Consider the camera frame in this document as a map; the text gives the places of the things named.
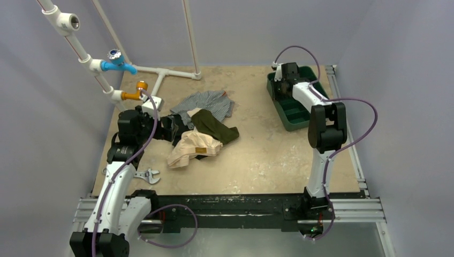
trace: dark green garment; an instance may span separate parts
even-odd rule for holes
[[[202,109],[191,117],[192,123],[200,133],[211,135],[224,145],[237,139],[240,134],[236,127],[228,128],[213,117],[210,111]]]

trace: gray wall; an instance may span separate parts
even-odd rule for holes
[[[92,188],[113,106],[35,1],[0,9],[0,256],[63,256]],[[95,58],[114,45],[90,1],[55,1],[81,19]],[[119,86],[120,73],[107,74]]]
[[[454,255],[453,13],[450,0],[377,0],[338,66],[341,94],[379,111],[358,152],[399,256]],[[372,112],[347,107],[358,137]]]
[[[192,64],[181,0],[100,2],[134,64]],[[335,64],[372,2],[189,1],[204,65],[270,65],[291,44],[306,46],[323,64]],[[298,50],[282,61],[313,63]]]

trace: green plastic container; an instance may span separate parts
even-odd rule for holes
[[[273,99],[273,88],[271,87],[271,81],[274,80],[275,72],[267,75],[267,90]],[[308,66],[299,67],[299,74],[302,78],[308,78],[309,81],[317,79],[312,69]],[[322,85],[317,82],[314,84],[314,88],[325,97],[328,97]],[[281,118],[282,124],[285,130],[295,131],[303,129],[309,126],[310,113],[302,104],[295,99],[288,97],[279,101],[273,100],[274,107]]]

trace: blue faucet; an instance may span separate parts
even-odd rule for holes
[[[134,68],[131,64],[125,63],[125,57],[122,55],[122,52],[118,49],[110,50],[107,55],[111,63],[102,61],[101,70],[102,71],[129,71],[132,75],[137,73],[137,69]]]

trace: orange faucet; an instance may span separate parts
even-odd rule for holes
[[[130,100],[140,100],[140,90],[147,90],[148,84],[145,81],[139,81],[135,85],[137,91],[134,94],[129,94],[127,92],[122,92],[122,100],[130,99]]]

